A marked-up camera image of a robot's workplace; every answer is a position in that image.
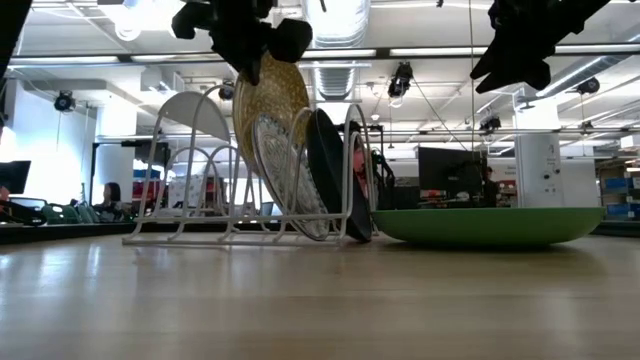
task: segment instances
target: dish rack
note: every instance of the dish rack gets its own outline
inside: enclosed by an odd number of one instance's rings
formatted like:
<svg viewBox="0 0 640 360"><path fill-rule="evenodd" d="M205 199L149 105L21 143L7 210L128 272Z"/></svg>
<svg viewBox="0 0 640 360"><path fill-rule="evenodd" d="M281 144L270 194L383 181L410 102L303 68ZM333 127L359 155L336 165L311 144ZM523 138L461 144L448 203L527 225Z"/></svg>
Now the dish rack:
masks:
<svg viewBox="0 0 640 360"><path fill-rule="evenodd" d="M244 161L244 159L242 158L242 155L238 151L238 148L231 144L218 146L209 154L203 148L196 146L196 126L197 126L198 115L200 113L202 104L205 101L205 99L209 96L209 94L221 88L233 90L233 88L227 85L216 85L208 89L206 92L204 92L200 101L198 102L198 105L195 108L193 123L191 127L192 130L191 130L190 146L178 149L169 159L169 162L167 165L167 171L164 172L165 175L160 185L159 194L164 194L164 189L167 183L167 175L169 172L168 170L171 169L172 166L174 165L174 162L176 161L177 156L185 151L189 152L183 209L178 210L178 212L175 214L167 215L166 211L161 211L162 209L160 207L161 207L162 201L160 201L159 199L158 201L156 201L153 212L149 216L144 216L147 199L146 199L146 196L143 196L140 204L139 216L138 218L135 219L135 222L137 223L136 228L130 235L123 238L122 244L123 245L186 245L186 246L193 246L193 245L199 245L199 246L233 246L233 245L340 246L342 245L346 236L346 221L350 217L351 212L353 210L353 173L354 172L352 171L352 169L353 169L355 142L359 141L360 144L364 144L365 149L371 148L370 142L369 142L369 132L367 130L368 124L360 106L355 104L351 105L347 111L347 118L345 120L344 134L349 134L350 120L353 119L352 115L355 115L356 118L359 117L362 124L364 125L362 127L364 129L364 139L359 132L354 132L349 136L349 139L348 139L349 141L343 141L343 171L342 171L343 191L342 191L342 209L341 209L342 211L340 213L330 213L330 214L293 214L292 213L292 208L294 208L296 204L296 196L297 196L297 189L298 189L297 184L299 180L300 165L301 165L300 156L301 154L304 153L304 145L301 145L301 147L299 148L299 151L295 152L297 155L295 156L294 159L291 158L291 154L290 154L291 152L290 151L287 152L286 163L290 164L290 161L296 161L298 166L296 167L297 169L296 173L292 174L293 176L287 177L285 180L285 185L287 185L288 181L292 181L293 184L295 184L296 186L293 187L292 199L288 199L289 197L288 192L285 191L284 199L283 199L284 204L282 204L283 206L281 207L282 215L258 216L258 215L236 214L236 206L233 206L233 205L230 205L229 210L226 211L226 209L222 204L222 200L221 200L222 196L217 196L218 201L216 204L214 204L213 208L204 208L204 200L205 200L204 194L206 193L205 191L206 181L202 182L202 189L198 196L198 202L195 209L193 209L193 208L189 208L188 199L189 199L189 185L192 178L191 170L193 166L193 159L194 159L195 152L199 152L207 158L207 164L204 170L204 174L205 175L209 174L210 170L213 169L214 179L215 179L214 187L217 189L217 191L221 191L220 189L222 187L217 186L218 185L217 182L219 181L218 179L220 178L220 174L215 166L213 159L218 153L220 153L220 151L228 150L229 151L229 174L228 175L230 179L229 187L230 187L230 195L231 195L229 200L233 201L237 193L240 161L241 160ZM156 120L156 124L153 131L153 139L151 142L151 149L150 149L151 157L156 151L156 145L158 142L158 136L160 131L160 123L163 119L163 114L165 113L164 112L165 106L167 106L166 103L158 112L159 115L158 115L158 119ZM311 113L312 113L312 110L309 108L301 109L298 112L297 116L294 119L293 124L291 125L291 128L288 129L289 148L291 148L294 145L293 137L294 137L294 134L296 133L297 127L302 123L301 120L304 119L305 117L308 117ZM367 179L369 207L370 209L375 209L376 204L375 204L374 192L373 192L373 167L372 167L370 156L365 156L365 172L366 172L366 179ZM149 184L150 184L150 175L151 175L151 164L148 165L147 172L145 175L144 190L142 192L143 194L148 193ZM252 177L253 175L249 170L248 176L247 176L247 186L245 187L245 193L243 198L244 201L243 201L242 209L244 209L245 206L248 205L249 208L252 209L252 213L255 214L255 209L256 209L255 196L254 196L255 191L253 188ZM251 194L252 201L248 201L249 194ZM216 216L216 217L202 216L203 213L207 213L207 212L217 212L222 214L222 216ZM295 229L293 233L287 232L286 231L287 225L290 224L292 221L296 221L296 220L330 220L331 231L328 233L327 237L324 239L325 241L313 241L307 238L306 236L302 235L302 233L300 233L295 228L295 226L293 226L293 228ZM280 229L278 231L269 230L265 226L266 223L272 222L272 221L280 221ZM241 222L257 223L260 225L261 230L241 231L235 226L236 224ZM144 234L141 233L141 231L142 231L143 225L147 223L177 223L178 229L175 233L169 235L165 240L162 240L162 239L158 240L157 238L145 239ZM226 224L225 232L221 236L219 236L216 240L194 241L194 240L186 240L186 239L180 238L187 224L212 224L212 223ZM253 240L253 241L237 239L238 237L237 235L243 235L243 234L262 235L262 237L261 237L261 240ZM293 241L289 240L290 239L289 235L294 235Z"/></svg>

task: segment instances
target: plate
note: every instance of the plate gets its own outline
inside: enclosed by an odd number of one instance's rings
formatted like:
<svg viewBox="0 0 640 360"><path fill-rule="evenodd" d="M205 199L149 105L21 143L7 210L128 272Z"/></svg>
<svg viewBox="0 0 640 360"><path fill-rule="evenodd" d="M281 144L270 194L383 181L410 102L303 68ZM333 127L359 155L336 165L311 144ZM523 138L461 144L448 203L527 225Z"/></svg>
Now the plate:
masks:
<svg viewBox="0 0 640 360"><path fill-rule="evenodd" d="M285 189L289 190L287 195L289 203L293 199L292 184L297 166L294 161L297 151L288 146L289 132L278 121L268 115L262 115L253 124L253 149L256 153L256 163L271 197L281 210L285 208ZM291 154L289 166L286 164L287 152ZM304 154L301 159L296 200L290 214L327 214ZM324 241L327 238L331 225L330 220L297 220L292 223L300 232L316 241Z"/></svg>
<svg viewBox="0 0 640 360"><path fill-rule="evenodd" d="M202 99L202 94L196 91L183 91L173 95L160 109L160 114L167 119L188 127L193 127L193 117L198 103L202 101L198 113L197 130L209 134L226 142L231 141L229 126L220 108L211 98Z"/></svg>
<svg viewBox="0 0 640 360"><path fill-rule="evenodd" d="M309 169L330 213L342 212L342 151L342 139L329 116L321 109L314 111L307 124ZM353 211L347 221L347 234L360 242L369 242L371 214L357 179L354 173Z"/></svg>
<svg viewBox="0 0 640 360"><path fill-rule="evenodd" d="M540 246L588 235L603 208L489 208L377 211L380 231L436 246Z"/></svg>
<svg viewBox="0 0 640 360"><path fill-rule="evenodd" d="M233 97L233 126L240 154L252 171L258 171L251 139L253 123L261 114L268 114L288 131L298 112L305 107L309 107L309 95L295 64L275 60L266 52L258 86L251 85L244 73L238 76ZM304 143L305 122L296 128L297 144Z"/></svg>

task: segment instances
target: person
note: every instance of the person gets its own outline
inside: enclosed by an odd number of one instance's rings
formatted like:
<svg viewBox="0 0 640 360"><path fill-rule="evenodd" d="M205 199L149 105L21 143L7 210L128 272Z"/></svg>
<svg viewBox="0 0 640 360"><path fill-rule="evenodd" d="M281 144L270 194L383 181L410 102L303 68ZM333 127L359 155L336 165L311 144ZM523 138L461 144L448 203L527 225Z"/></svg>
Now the person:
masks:
<svg viewBox="0 0 640 360"><path fill-rule="evenodd" d="M484 184L484 198L487 207L498 206L498 195L500 194L500 186L491 180L493 176L493 168L487 166L486 181Z"/></svg>
<svg viewBox="0 0 640 360"><path fill-rule="evenodd" d="M102 197L102 204L94 206L94 209L100 214L100 221L120 221L123 217L120 185L115 182L105 184Z"/></svg>

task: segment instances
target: wooden surface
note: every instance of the wooden surface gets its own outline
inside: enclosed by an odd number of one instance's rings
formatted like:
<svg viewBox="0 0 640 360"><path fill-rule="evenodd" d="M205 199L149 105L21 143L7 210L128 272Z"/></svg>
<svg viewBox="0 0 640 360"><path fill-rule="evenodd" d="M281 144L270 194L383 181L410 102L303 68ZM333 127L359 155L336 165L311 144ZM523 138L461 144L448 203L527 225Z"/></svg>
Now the wooden surface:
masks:
<svg viewBox="0 0 640 360"><path fill-rule="evenodd" d="M640 240L528 253L5 246L0 359L637 360Z"/></svg>

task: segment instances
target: white plate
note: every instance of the white plate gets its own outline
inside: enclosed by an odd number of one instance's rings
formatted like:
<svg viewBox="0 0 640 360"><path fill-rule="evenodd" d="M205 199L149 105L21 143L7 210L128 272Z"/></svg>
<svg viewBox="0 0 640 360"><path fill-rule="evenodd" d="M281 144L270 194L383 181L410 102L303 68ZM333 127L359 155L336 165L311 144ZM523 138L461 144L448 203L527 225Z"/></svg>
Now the white plate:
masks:
<svg viewBox="0 0 640 360"><path fill-rule="evenodd" d="M256 155L258 168L265 180L265 184L271 197L284 209L285 186L289 189L288 201L293 198L292 186L295 180L295 166L293 161L297 155L295 148L289 148L289 135L285 128L276 120L267 115L262 115L253 124L253 149ZM286 166L287 152L291 153L291 164ZM311 177L307 157L302 154L300 176L298 179L297 200L290 214L327 214L327 209L320 199L320 194ZM323 241L327 238L330 229L329 220L298 220L292 221L295 227L312 240Z"/></svg>

